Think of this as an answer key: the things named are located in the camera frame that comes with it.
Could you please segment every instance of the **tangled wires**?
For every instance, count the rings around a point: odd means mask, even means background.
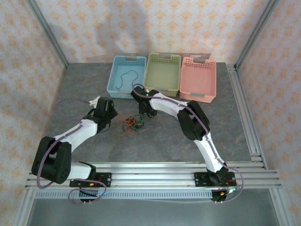
[[[129,117],[127,119],[123,119],[122,130],[125,133],[129,133],[131,135],[135,135],[138,133],[138,129],[144,126],[144,117],[143,115],[137,114],[134,117]]]

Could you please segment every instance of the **wall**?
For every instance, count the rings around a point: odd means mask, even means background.
[[[37,0],[67,59],[211,53],[235,63],[268,0]]]
[[[280,169],[290,211],[301,225],[299,1],[279,1],[239,74],[268,165]]]
[[[0,225],[11,225],[63,66],[25,0],[0,4]]]

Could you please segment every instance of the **plastic basket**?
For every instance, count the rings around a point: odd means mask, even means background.
[[[184,57],[180,98],[210,103],[216,97],[216,62]]]
[[[180,87],[181,56],[150,53],[144,86],[158,90],[165,96],[175,97]]]
[[[107,91],[112,98],[133,99],[132,85],[144,83],[146,57],[115,56]]]

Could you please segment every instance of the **gray table surface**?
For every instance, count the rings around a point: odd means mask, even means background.
[[[65,98],[93,100],[110,97],[106,91],[111,63],[69,64],[58,101]],[[138,114],[133,99],[114,99],[115,109],[124,118]],[[227,161],[250,161],[250,154],[225,63],[217,63],[217,96],[211,103],[199,103],[210,120],[215,147]],[[53,137],[76,125],[58,112],[80,119],[91,106],[67,101],[54,113],[49,136]],[[84,162],[204,162],[196,145],[188,140],[175,118],[164,113],[152,119],[145,117],[138,135],[123,134],[122,121],[117,116],[111,128],[89,138],[73,153],[72,161]]]

